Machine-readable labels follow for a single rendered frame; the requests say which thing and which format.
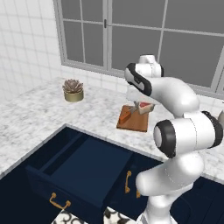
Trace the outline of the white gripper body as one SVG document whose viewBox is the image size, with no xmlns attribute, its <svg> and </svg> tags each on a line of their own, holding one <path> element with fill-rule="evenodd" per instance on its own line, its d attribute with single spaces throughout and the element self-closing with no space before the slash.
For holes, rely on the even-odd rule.
<svg viewBox="0 0 224 224">
<path fill-rule="evenodd" d="M 126 98 L 132 102 L 147 102 L 147 103 L 155 103 L 153 99 L 149 96 L 142 94 L 139 90 L 135 87 L 128 87 Z"/>
</svg>

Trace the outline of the red meat piece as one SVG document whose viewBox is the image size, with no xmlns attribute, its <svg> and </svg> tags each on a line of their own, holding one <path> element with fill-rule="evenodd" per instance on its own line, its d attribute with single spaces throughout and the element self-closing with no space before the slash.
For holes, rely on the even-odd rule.
<svg viewBox="0 0 224 224">
<path fill-rule="evenodd" d="M 154 109 L 155 105 L 148 102 L 141 102 L 138 106 L 139 114 L 143 115 L 150 113 Z"/>
</svg>

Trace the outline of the wooden cutting board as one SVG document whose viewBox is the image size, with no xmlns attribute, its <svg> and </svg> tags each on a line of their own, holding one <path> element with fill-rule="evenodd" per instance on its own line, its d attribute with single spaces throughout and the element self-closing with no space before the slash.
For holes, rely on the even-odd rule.
<svg viewBox="0 0 224 224">
<path fill-rule="evenodd" d="M 129 111 L 130 106 L 123 105 L 121 113 L 119 117 L 124 117 L 124 115 Z M 146 132 L 148 130 L 148 117 L 149 114 L 140 115 L 139 112 L 136 110 L 132 115 L 130 115 L 124 122 L 117 122 L 116 127 L 121 130 L 133 130 L 133 131 L 140 131 Z"/>
</svg>

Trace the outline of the navy drawer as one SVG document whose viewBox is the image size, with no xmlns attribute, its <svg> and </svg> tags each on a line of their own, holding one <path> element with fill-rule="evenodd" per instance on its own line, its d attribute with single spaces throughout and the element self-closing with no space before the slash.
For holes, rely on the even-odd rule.
<svg viewBox="0 0 224 224">
<path fill-rule="evenodd" d="M 131 156 L 120 146 L 78 135 L 42 167 L 30 164 L 26 171 L 36 193 L 70 200 L 67 210 L 89 221 L 102 216 Z"/>
</svg>

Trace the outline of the grey framed window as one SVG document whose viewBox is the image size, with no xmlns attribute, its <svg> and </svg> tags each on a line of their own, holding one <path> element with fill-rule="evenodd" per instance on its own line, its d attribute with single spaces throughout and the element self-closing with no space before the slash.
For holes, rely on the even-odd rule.
<svg viewBox="0 0 224 224">
<path fill-rule="evenodd" d="M 224 99 L 224 0 L 53 0 L 53 6 L 62 65 L 121 77 L 130 62 L 152 54 L 165 75 Z"/>
</svg>

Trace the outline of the succulent in gold pot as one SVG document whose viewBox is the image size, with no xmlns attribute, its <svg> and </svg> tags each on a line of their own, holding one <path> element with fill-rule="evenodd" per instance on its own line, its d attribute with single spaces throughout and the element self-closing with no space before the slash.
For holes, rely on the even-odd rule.
<svg viewBox="0 0 224 224">
<path fill-rule="evenodd" d="M 84 98 L 83 84 L 79 80 L 65 80 L 62 89 L 67 102 L 79 102 Z"/>
</svg>

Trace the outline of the navy cupboard door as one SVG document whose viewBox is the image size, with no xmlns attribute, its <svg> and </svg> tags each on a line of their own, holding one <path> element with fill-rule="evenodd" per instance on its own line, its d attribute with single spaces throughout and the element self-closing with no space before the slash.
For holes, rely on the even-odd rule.
<svg viewBox="0 0 224 224">
<path fill-rule="evenodd" d="M 122 179 L 120 180 L 118 188 L 116 189 L 115 194 L 113 195 L 108 206 L 135 221 L 144 211 L 148 199 L 146 196 L 142 195 L 137 199 L 137 174 L 139 172 L 151 169 L 157 165 L 161 165 L 161 162 L 134 152 L 127 164 L 127 167 L 124 170 Z M 132 173 L 131 177 L 129 178 L 129 193 L 124 192 L 127 171 L 131 171 Z"/>
<path fill-rule="evenodd" d="M 224 185 L 200 177 L 171 207 L 178 224 L 224 224 Z"/>
</svg>

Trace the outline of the orange-handled knife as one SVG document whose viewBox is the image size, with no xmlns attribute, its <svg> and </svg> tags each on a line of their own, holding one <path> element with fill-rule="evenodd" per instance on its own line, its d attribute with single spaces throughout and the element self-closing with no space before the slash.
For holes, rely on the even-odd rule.
<svg viewBox="0 0 224 224">
<path fill-rule="evenodd" d="M 120 115 L 119 123 L 120 124 L 125 123 L 130 117 L 131 117 L 131 113 L 130 112 L 126 112 L 125 114 Z"/>
</svg>

